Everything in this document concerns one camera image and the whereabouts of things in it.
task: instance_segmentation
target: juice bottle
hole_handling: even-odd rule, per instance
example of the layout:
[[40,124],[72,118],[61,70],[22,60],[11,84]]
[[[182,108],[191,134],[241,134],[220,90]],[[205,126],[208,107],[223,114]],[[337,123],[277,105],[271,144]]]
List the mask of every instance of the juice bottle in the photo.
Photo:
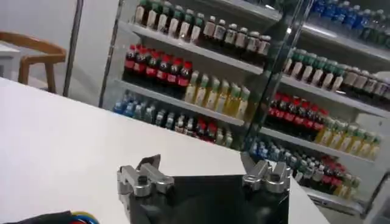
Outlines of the juice bottle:
[[184,97],[184,101],[188,103],[193,103],[195,100],[196,88],[197,88],[196,82],[198,77],[199,77],[199,71],[194,71],[191,76],[190,84],[188,84],[187,86],[185,97]]
[[238,105],[238,111],[237,111],[237,114],[235,116],[238,119],[241,119],[241,120],[244,119],[245,111],[246,111],[246,108],[248,107],[249,96],[250,96],[249,89],[243,87],[243,90],[241,91],[241,96],[240,96],[241,100],[240,100],[239,105]]
[[370,149],[372,148],[372,144],[374,143],[375,133],[374,132],[366,132],[364,141],[361,143],[360,149],[357,151],[357,155],[360,157],[367,157]]
[[341,139],[346,130],[347,124],[341,121],[336,121],[335,130],[329,139],[328,147],[332,149],[336,149],[337,145],[341,142]]
[[217,111],[218,113],[222,113],[224,110],[226,99],[229,96],[229,87],[230,87],[229,83],[226,80],[223,80],[221,90],[219,92],[217,102],[215,105],[215,111]]
[[358,149],[361,147],[361,143],[364,140],[364,134],[365,130],[359,128],[357,131],[355,131],[353,137],[352,137],[352,142],[347,148],[347,153],[351,153],[354,155],[357,155]]
[[324,125],[325,126],[317,134],[316,139],[314,140],[314,142],[317,144],[326,145],[330,139],[330,136],[332,135],[333,127],[335,126],[335,120],[330,117],[326,117]]
[[367,158],[372,159],[372,160],[375,160],[377,158],[377,154],[379,152],[381,142],[382,142],[382,137],[379,135],[376,135],[374,142],[371,145],[371,149],[368,153]]
[[347,127],[346,132],[344,133],[341,140],[339,141],[339,144],[336,146],[336,149],[345,152],[348,146],[352,143],[352,138],[357,129],[358,127],[354,125],[349,125]]
[[210,110],[214,110],[216,99],[218,97],[218,89],[221,82],[216,78],[213,77],[211,88],[207,91],[205,100],[204,100],[204,107],[208,108]]
[[203,101],[206,95],[206,87],[208,84],[208,75],[204,74],[202,76],[202,81],[200,82],[199,88],[196,91],[196,97],[194,103],[198,106],[203,105]]

